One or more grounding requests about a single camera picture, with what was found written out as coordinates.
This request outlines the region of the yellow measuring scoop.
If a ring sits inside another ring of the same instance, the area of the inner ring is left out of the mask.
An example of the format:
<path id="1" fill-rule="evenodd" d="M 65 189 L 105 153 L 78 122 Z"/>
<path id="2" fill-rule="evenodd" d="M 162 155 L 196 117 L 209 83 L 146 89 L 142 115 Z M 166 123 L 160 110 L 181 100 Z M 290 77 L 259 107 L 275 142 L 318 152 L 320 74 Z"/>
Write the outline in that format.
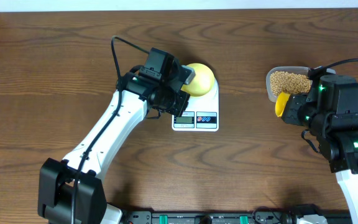
<path id="1" fill-rule="evenodd" d="M 275 114 L 276 114 L 277 117 L 282 116 L 290 96 L 291 96 L 291 94 L 285 93 L 285 92 L 281 92 L 277 96 L 277 100 L 275 102 Z"/>

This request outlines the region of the pale yellow bowl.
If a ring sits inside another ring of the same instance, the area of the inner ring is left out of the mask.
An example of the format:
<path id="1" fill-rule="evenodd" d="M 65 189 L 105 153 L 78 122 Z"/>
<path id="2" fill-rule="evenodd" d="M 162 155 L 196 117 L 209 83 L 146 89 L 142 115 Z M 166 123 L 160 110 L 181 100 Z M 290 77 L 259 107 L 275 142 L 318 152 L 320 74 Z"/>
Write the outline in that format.
<path id="1" fill-rule="evenodd" d="M 181 90 L 194 97 L 207 94 L 213 88 L 215 83 L 213 71 L 201 63 L 191 63 L 188 64 L 188 67 L 194 69 L 195 77 L 189 85 L 183 85 Z"/>

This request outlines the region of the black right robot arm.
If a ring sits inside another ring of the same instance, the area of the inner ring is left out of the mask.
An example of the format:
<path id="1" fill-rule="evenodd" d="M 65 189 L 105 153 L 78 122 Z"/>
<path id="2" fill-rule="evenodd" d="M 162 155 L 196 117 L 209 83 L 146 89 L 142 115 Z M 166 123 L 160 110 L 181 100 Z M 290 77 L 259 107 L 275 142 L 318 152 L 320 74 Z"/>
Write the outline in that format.
<path id="1" fill-rule="evenodd" d="M 328 160 L 346 198 L 352 222 L 358 223 L 358 83 L 346 75 L 323 75 L 308 93 L 281 93 L 276 115 L 303 126 L 319 143 L 313 150 Z"/>

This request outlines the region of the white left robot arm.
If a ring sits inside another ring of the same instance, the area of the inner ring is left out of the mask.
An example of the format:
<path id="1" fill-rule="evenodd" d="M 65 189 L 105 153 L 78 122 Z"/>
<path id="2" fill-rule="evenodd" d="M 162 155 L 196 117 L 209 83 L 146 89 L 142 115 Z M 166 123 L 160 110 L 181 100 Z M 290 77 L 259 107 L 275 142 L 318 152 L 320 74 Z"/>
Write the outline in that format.
<path id="1" fill-rule="evenodd" d="M 122 210 L 107 203 L 103 182 L 118 150 L 150 109 L 175 116 L 188 106 L 183 91 L 192 68 L 133 67 L 117 81 L 112 100 L 88 135 L 62 160 L 40 169 L 37 212 L 49 223 L 119 223 Z"/>

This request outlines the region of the white digital kitchen scale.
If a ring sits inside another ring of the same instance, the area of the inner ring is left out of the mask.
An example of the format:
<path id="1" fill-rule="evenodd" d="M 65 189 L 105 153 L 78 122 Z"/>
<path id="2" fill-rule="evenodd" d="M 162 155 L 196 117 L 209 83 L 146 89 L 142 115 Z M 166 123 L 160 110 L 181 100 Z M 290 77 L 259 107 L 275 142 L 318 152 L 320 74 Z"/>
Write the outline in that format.
<path id="1" fill-rule="evenodd" d="M 203 96 L 191 96 L 181 116 L 172 116 L 174 131 L 215 132 L 219 129 L 219 85 L 214 85 Z"/>

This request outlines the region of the clear container of soybeans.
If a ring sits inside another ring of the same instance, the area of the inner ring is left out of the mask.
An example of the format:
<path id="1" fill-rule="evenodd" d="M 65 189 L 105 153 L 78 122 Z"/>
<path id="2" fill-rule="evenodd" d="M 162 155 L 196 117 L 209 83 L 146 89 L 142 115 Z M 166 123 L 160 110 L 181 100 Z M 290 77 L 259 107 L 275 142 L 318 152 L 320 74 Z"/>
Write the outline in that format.
<path id="1" fill-rule="evenodd" d="M 276 102 L 279 94 L 307 93 L 312 81 L 308 78 L 308 67 L 275 67 L 266 76 L 266 89 L 271 102 Z"/>

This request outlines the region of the black mounting rail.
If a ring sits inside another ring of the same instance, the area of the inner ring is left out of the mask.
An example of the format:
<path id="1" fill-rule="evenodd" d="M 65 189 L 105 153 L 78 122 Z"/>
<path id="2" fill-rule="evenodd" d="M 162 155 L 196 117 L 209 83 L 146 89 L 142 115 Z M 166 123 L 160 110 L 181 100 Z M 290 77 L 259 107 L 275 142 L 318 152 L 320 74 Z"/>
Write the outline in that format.
<path id="1" fill-rule="evenodd" d="M 288 209 L 259 207 L 248 212 L 156 212 L 124 210 L 119 224 L 351 224 L 349 212 L 322 210 L 314 204 Z"/>

